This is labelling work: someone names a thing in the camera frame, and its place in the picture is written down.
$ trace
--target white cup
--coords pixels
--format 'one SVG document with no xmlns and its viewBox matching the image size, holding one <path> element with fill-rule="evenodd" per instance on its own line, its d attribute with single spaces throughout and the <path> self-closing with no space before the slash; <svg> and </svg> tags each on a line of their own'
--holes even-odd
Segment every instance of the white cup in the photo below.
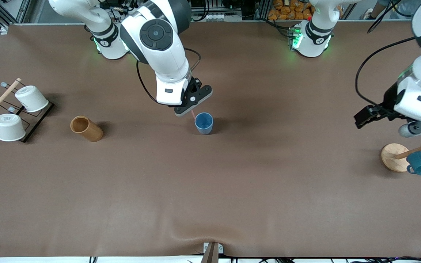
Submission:
<svg viewBox="0 0 421 263">
<path fill-rule="evenodd" d="M 17 141 L 25 136 L 22 119 L 15 114 L 6 113 L 0 115 L 0 140 Z"/>
<path fill-rule="evenodd" d="M 25 107 L 27 112 L 36 112 L 48 105 L 48 100 L 34 85 L 28 85 L 19 89 L 15 97 Z"/>
</svg>

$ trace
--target brown cup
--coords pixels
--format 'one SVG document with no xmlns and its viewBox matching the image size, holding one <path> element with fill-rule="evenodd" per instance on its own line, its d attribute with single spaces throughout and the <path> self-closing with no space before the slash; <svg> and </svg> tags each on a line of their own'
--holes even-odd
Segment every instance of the brown cup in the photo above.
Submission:
<svg viewBox="0 0 421 263">
<path fill-rule="evenodd" d="M 99 141 L 103 137 L 103 130 L 86 116 L 72 119 L 71 130 L 91 142 Z"/>
</svg>

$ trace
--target pile of brown objects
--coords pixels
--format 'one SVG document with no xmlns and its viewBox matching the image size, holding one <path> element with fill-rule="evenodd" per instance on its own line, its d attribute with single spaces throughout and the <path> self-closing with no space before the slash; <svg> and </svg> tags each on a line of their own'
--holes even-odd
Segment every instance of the pile of brown objects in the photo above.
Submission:
<svg viewBox="0 0 421 263">
<path fill-rule="evenodd" d="M 303 20 L 310 19 L 316 9 L 310 3 L 305 3 L 298 0 L 273 0 L 272 5 L 274 8 L 269 11 L 268 20 Z M 342 17 L 342 7 L 337 7 L 341 12 Z"/>
</svg>

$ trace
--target table surface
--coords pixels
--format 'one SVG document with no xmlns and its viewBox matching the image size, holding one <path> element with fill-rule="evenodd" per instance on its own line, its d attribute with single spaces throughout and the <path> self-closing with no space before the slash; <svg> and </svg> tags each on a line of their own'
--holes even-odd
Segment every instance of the table surface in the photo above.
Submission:
<svg viewBox="0 0 421 263">
<path fill-rule="evenodd" d="M 0 82 L 20 77 L 57 108 L 28 143 L 0 141 L 0 256 L 195 254 L 206 241 L 230 256 L 421 256 L 421 177 L 379 162 L 383 145 L 420 139 L 353 118 L 367 105 L 357 68 L 410 23 L 369 25 L 339 23 L 326 52 L 303 58 L 266 23 L 193 23 L 181 38 L 214 89 L 195 109 L 214 116 L 209 136 L 153 103 L 134 58 L 106 60 L 82 26 L 11 26 Z M 414 42 L 383 51 L 361 90 L 381 100 L 419 54 Z M 105 138 L 72 133 L 77 115 Z"/>
</svg>

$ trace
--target round wooden base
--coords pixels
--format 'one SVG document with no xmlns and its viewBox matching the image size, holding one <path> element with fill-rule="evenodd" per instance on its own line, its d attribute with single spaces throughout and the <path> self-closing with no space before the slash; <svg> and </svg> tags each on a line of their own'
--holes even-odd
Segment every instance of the round wooden base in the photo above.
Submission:
<svg viewBox="0 0 421 263">
<path fill-rule="evenodd" d="M 383 163 L 383 166 L 393 172 L 397 172 L 397 173 L 406 172 L 407 166 L 409 165 L 406 158 L 397 160 L 394 158 L 394 156 L 398 155 L 399 153 L 405 153 L 407 151 L 408 151 L 408 148 L 398 143 L 391 143 L 384 146 L 380 152 L 380 159 L 381 159 L 381 162 Z"/>
</svg>

